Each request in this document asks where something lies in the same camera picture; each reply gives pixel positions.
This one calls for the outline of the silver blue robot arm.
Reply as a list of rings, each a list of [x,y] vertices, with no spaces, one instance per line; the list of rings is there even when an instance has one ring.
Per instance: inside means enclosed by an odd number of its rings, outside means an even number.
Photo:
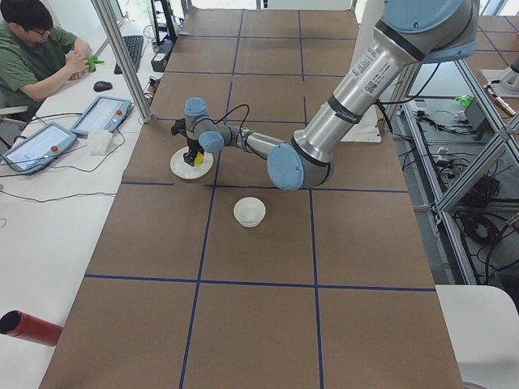
[[[474,52],[478,13],[477,1],[384,2],[372,42],[306,127],[287,141],[217,125],[198,97],[186,101],[185,117],[171,132],[186,138],[189,165],[198,154],[236,147],[265,159],[269,178],[279,189],[319,186],[332,176],[333,148],[407,66],[450,62]]]

